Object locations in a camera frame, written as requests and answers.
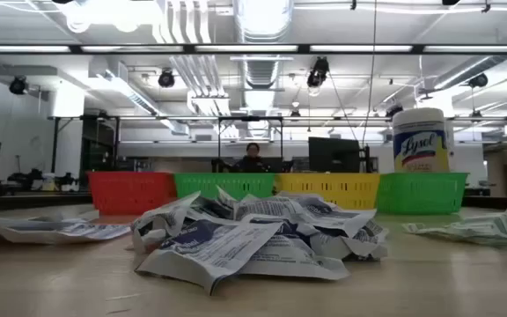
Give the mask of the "alcohol antiseptic pad packet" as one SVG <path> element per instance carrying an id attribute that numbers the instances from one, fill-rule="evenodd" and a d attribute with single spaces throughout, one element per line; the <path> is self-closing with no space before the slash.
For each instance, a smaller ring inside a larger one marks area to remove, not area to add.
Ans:
<path id="1" fill-rule="evenodd" d="M 212 293 L 220 281 L 238 273 L 281 226 L 198 220 L 162 242 L 136 272 L 190 282 Z"/>
<path id="2" fill-rule="evenodd" d="M 233 219 L 249 221 L 253 218 L 279 218 L 291 222 L 307 222 L 307 211 L 292 198 L 271 196 L 243 199 L 233 206 Z"/>
<path id="3" fill-rule="evenodd" d="M 353 238 L 335 229 L 321 228 L 310 238 L 315 254 L 343 261 L 378 261 L 387 256 L 389 230 L 369 220 Z"/>
<path id="4" fill-rule="evenodd" d="M 239 273 L 329 281 L 350 276 L 341 260 L 316 255 L 300 238 L 286 235 L 274 235 L 252 255 Z"/>
<path id="5" fill-rule="evenodd" d="M 234 219 L 234 207 L 238 201 L 226 193 L 222 188 L 216 186 L 214 198 L 200 195 L 191 204 L 191 208 L 199 213 L 222 219 Z"/>
<path id="6" fill-rule="evenodd" d="M 301 216 L 309 224 L 343 231 L 349 238 L 358 232 L 376 215 L 376 210 L 345 210 L 326 202 L 319 195 L 279 193 L 277 197 L 288 198 L 302 208 Z"/>
<path id="7" fill-rule="evenodd" d="M 133 221 L 132 245 L 138 254 L 148 254 L 165 240 L 177 236 L 183 227 L 187 212 L 200 191 L 177 201 L 148 210 Z"/>

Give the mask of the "person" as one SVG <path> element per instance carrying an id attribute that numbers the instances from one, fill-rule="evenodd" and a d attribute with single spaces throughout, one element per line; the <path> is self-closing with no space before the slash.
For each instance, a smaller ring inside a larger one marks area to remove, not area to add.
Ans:
<path id="1" fill-rule="evenodd" d="M 249 143 L 246 146 L 246 155 L 234 165 L 238 173 L 268 173 L 269 165 L 265 164 L 260 156 L 260 146 Z"/>

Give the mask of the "green plastic basket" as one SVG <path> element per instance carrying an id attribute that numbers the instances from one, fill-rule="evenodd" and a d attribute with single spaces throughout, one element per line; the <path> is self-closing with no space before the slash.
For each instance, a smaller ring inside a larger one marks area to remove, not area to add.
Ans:
<path id="1" fill-rule="evenodd" d="M 433 216 L 457 213 L 467 173 L 385 173 L 376 196 L 378 213 Z"/>
<path id="2" fill-rule="evenodd" d="M 256 197 L 272 196 L 276 175 L 274 173 L 176 173 L 175 187 L 178 197 L 197 191 L 206 198 L 218 196 L 218 188 L 231 197 L 241 200 L 251 194 Z"/>

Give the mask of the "black computer monitor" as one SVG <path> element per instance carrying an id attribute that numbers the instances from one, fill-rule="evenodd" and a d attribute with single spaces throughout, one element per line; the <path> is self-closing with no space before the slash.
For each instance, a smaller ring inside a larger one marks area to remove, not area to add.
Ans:
<path id="1" fill-rule="evenodd" d="M 324 173 L 359 173 L 360 147 L 356 140 L 309 137 L 309 168 Z"/>

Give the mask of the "yellow plastic basket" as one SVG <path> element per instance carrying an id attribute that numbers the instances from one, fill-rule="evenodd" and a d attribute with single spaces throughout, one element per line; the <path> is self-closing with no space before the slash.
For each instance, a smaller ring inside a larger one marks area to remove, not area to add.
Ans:
<path id="1" fill-rule="evenodd" d="M 276 190 L 319 195 L 345 210 L 375 208 L 379 173 L 279 173 Z"/>

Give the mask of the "black ceiling spotlight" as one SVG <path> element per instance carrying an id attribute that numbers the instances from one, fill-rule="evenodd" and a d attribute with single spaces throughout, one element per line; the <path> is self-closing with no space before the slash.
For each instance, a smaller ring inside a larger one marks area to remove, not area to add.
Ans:
<path id="1" fill-rule="evenodd" d="M 158 77 L 158 85 L 161 88 L 172 88 L 175 84 L 173 70 L 170 68 L 162 69 Z"/>
<path id="2" fill-rule="evenodd" d="M 17 76 L 13 78 L 9 85 L 10 93 L 14 95 L 24 95 L 28 92 L 28 83 L 26 82 L 26 77 Z"/>
<path id="3" fill-rule="evenodd" d="M 467 85 L 470 86 L 472 89 L 482 88 L 485 87 L 488 84 L 488 82 L 489 82 L 488 77 L 484 73 L 481 73 L 476 77 L 472 77 L 471 79 L 469 79 Z"/>
<path id="4" fill-rule="evenodd" d="M 315 64 L 309 71 L 307 78 L 307 86 L 309 88 L 320 88 L 327 79 L 329 72 L 329 63 L 325 56 L 318 56 Z"/>

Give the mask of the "black overhead light bar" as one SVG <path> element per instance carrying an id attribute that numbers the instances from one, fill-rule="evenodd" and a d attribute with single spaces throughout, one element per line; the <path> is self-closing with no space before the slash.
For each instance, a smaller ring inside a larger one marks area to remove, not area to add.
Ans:
<path id="1" fill-rule="evenodd" d="M 507 45 L 0 44 L 0 55 L 507 55 Z"/>

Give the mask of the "red plastic basket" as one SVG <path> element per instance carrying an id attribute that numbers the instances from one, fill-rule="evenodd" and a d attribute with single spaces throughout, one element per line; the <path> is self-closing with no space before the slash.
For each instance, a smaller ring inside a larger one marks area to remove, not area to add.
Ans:
<path id="1" fill-rule="evenodd" d="M 177 198 L 171 173 L 90 172 L 88 177 L 92 203 L 101 216 L 139 216 Z"/>

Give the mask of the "dark background cabinet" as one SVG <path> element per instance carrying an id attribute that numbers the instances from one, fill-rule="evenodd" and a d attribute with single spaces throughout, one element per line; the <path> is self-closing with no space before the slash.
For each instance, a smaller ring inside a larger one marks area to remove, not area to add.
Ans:
<path id="1" fill-rule="evenodd" d="M 116 165 L 116 120 L 84 120 L 79 181 L 82 191 L 89 190 L 89 172 L 113 171 Z"/>

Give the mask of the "Lysol wipes canister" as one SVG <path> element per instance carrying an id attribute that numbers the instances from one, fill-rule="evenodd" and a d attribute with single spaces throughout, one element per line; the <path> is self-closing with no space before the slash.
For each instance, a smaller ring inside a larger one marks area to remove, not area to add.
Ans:
<path id="1" fill-rule="evenodd" d="M 449 172 L 443 111 L 422 107 L 395 114 L 393 159 L 397 173 Z"/>

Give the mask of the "black background workstation frame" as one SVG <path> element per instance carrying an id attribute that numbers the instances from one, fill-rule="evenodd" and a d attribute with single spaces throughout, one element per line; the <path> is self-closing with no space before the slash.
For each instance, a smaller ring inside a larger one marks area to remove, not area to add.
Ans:
<path id="1" fill-rule="evenodd" d="M 81 115 L 73 117 L 49 118 L 54 122 L 54 133 L 63 128 L 60 122 L 94 121 L 114 122 L 114 155 L 118 154 L 121 144 L 215 144 L 217 155 L 222 154 L 223 144 L 244 144 L 257 142 L 259 144 L 279 144 L 279 155 L 284 156 L 284 129 L 286 127 L 303 128 L 308 131 L 316 128 L 346 128 L 351 132 L 361 128 L 390 129 L 393 119 L 380 116 L 107 116 Z M 165 126 L 173 136 L 147 136 L 137 139 L 126 139 L 122 136 L 124 123 L 152 123 Z M 245 137 L 235 134 L 226 136 L 224 133 L 230 126 L 244 125 L 252 122 L 267 123 L 267 135 L 264 137 Z"/>

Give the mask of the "silver ceiling air duct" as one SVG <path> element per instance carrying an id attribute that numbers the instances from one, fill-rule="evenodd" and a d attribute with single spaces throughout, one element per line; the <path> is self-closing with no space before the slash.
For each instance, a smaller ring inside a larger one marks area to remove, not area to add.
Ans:
<path id="1" fill-rule="evenodd" d="M 232 0 L 237 41 L 275 44 L 290 29 L 294 0 Z M 249 114 L 268 116 L 274 107 L 280 62 L 276 55 L 247 55 L 241 63 Z"/>

